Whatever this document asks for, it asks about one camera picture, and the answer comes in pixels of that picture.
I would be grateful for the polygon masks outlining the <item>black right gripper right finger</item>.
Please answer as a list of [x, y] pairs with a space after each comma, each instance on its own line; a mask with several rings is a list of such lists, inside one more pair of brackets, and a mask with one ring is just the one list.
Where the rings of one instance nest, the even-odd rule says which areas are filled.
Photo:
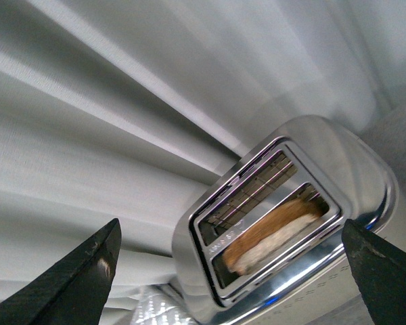
[[342, 243], [374, 324], [406, 324], [406, 253], [352, 219]]

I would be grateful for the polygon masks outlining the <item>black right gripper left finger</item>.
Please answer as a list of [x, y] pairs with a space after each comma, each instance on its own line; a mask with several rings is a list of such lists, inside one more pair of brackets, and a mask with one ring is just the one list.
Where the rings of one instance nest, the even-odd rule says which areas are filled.
[[99, 324], [120, 247], [120, 222], [113, 219], [2, 301], [0, 324]]

